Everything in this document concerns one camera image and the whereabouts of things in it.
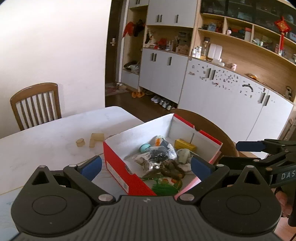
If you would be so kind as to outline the person's right hand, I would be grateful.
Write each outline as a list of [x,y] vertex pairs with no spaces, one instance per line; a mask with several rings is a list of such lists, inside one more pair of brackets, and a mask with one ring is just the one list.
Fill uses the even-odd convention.
[[288,202],[288,196],[280,187],[276,188],[274,194],[281,205],[282,217],[290,217],[292,214],[292,206]]

